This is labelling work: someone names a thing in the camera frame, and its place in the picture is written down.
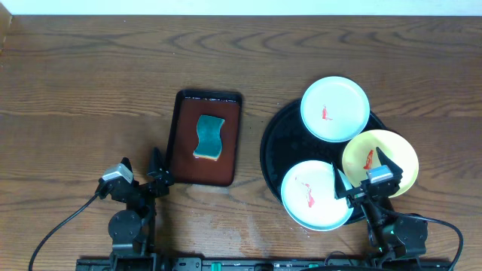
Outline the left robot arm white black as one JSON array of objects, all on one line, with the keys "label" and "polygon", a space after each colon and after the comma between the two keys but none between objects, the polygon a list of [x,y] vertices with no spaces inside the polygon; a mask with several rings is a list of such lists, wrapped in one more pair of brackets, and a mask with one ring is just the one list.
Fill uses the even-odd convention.
[{"label": "left robot arm white black", "polygon": [[128,158],[107,169],[99,179],[96,195],[126,205],[109,221],[112,239],[109,256],[112,270],[171,270],[172,261],[155,251],[156,199],[169,194],[174,178],[164,166],[161,152],[154,148],[148,165],[151,181],[135,180]]}]

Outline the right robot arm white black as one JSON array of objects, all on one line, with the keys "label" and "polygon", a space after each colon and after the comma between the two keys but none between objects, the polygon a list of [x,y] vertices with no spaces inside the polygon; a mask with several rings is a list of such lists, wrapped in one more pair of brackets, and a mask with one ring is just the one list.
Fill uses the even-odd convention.
[{"label": "right robot arm white black", "polygon": [[427,223],[418,215],[396,213],[389,197],[400,188],[403,170],[376,148],[381,166],[367,171],[367,179],[358,187],[347,189],[332,163],[334,198],[346,200],[347,206],[361,208],[369,226],[372,246],[379,251],[367,261],[380,268],[386,261],[418,260],[426,253]]}]

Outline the green yellow sponge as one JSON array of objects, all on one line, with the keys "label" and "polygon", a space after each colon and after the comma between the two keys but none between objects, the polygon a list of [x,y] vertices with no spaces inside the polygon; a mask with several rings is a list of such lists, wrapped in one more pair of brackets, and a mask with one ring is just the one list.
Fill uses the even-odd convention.
[{"label": "green yellow sponge", "polygon": [[225,120],[220,117],[201,115],[197,122],[198,145],[193,155],[196,158],[218,160],[222,152],[221,128]]}]

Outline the light blue plate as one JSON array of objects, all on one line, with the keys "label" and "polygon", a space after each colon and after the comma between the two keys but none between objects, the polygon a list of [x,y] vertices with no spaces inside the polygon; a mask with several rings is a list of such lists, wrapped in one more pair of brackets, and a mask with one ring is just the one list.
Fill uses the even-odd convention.
[{"label": "light blue plate", "polygon": [[365,91],[341,76],[321,78],[302,96],[300,116],[306,129],[326,142],[346,142],[362,132],[371,114]]},{"label": "light blue plate", "polygon": [[307,160],[291,167],[282,180],[282,204],[299,225],[315,231],[343,226],[352,216],[346,199],[336,199],[334,167],[319,160]]}]

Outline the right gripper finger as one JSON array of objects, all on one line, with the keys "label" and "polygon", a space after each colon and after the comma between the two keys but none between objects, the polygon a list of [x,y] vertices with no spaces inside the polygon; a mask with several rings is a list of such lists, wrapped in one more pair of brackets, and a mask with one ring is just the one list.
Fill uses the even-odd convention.
[{"label": "right gripper finger", "polygon": [[382,166],[387,166],[393,176],[402,176],[403,169],[400,166],[398,166],[395,162],[388,158],[379,147],[376,147],[376,151],[378,159]]},{"label": "right gripper finger", "polygon": [[331,163],[333,167],[333,175],[334,175],[334,198],[335,199],[342,199],[347,197],[348,190],[345,187],[345,184],[343,183],[343,179],[341,178],[340,172],[336,166],[335,162]]}]

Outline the yellow plate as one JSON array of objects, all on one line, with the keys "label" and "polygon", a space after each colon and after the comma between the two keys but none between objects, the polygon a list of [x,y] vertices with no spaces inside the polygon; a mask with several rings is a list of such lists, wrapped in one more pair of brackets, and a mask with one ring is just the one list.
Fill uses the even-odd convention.
[{"label": "yellow plate", "polygon": [[353,187],[358,187],[367,178],[366,172],[381,166],[376,148],[402,168],[400,189],[390,198],[407,192],[415,183],[419,173],[419,161],[411,144],[395,132],[374,129],[362,132],[345,147],[342,166],[345,176]]}]

